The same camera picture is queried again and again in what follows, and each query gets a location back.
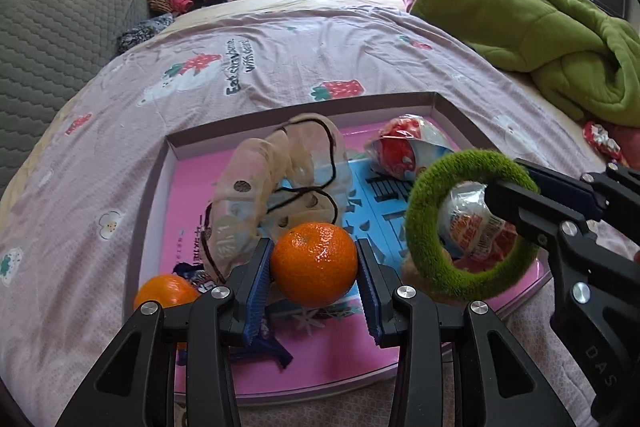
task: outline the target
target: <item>green blanket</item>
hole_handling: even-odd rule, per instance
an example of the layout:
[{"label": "green blanket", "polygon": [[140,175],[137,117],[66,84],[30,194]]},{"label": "green blanket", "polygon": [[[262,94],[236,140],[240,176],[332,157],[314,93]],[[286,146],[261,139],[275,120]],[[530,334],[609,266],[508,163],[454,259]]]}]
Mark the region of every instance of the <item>green blanket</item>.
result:
[{"label": "green blanket", "polygon": [[416,0],[411,13],[496,68],[531,73],[574,120],[640,127],[638,33],[589,0]]}]

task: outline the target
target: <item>orange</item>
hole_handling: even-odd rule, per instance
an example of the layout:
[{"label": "orange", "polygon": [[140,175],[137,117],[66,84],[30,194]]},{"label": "orange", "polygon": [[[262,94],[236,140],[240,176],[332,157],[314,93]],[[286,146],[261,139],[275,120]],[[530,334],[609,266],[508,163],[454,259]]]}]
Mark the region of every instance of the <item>orange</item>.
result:
[{"label": "orange", "polygon": [[157,275],[138,290],[133,301],[133,309],[137,310],[140,304],[146,301],[157,301],[162,308],[169,308],[193,302],[199,296],[196,288],[179,275]]},{"label": "orange", "polygon": [[322,308],[348,292],[358,272],[356,246],[343,229],[303,223],[271,252],[271,276],[282,294],[301,306]]}]

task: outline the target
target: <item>green fuzzy ring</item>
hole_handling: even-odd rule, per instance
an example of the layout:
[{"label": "green fuzzy ring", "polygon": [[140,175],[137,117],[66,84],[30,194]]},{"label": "green fuzzy ring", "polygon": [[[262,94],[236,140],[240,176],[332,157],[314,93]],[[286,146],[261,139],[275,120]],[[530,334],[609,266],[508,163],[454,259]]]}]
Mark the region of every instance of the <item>green fuzzy ring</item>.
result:
[{"label": "green fuzzy ring", "polygon": [[442,254],[438,210],[449,192],[465,181],[510,181],[540,193],[527,171],[498,152],[466,150],[440,158],[414,184],[404,218],[406,242],[415,267],[435,296],[485,300],[517,283],[533,263],[537,245],[518,236],[513,250],[491,270],[470,273],[455,268]]}]

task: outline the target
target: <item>gray quilted cover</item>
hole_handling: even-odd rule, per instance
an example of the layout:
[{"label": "gray quilted cover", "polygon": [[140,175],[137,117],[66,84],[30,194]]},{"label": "gray quilted cover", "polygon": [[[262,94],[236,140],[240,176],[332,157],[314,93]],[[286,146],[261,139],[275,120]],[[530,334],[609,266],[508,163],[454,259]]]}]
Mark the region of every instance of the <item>gray quilted cover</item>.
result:
[{"label": "gray quilted cover", "polygon": [[148,17],[146,0],[0,0],[0,196],[117,37]]}]

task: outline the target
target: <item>bed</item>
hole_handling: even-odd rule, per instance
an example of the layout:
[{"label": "bed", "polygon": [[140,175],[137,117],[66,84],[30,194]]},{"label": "bed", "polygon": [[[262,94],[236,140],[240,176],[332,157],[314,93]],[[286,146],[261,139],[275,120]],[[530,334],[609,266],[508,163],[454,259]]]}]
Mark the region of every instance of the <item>bed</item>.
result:
[{"label": "bed", "polygon": [[[255,67],[234,77],[230,56],[242,45]],[[164,73],[178,64],[199,68],[199,80],[163,90]],[[183,15],[112,60],[62,107],[2,197],[0,253],[13,252],[18,263],[0,285],[0,375],[35,426],[55,425],[122,325],[133,217],[163,137],[308,103],[314,86],[349,79],[359,81],[362,96],[440,92],[509,156],[570,176],[604,169],[580,126],[526,75],[495,70],[405,13],[401,0],[236,0]],[[123,218],[105,239],[100,217],[112,210]],[[633,245],[604,226],[598,231],[600,244],[633,256]],[[577,425],[590,425],[593,391],[551,331],[552,310],[547,284],[507,325]],[[445,368],[449,426],[452,374]],[[392,393],[385,381],[312,402],[241,409],[242,425],[383,426]],[[177,425],[183,413],[176,405]]]}]

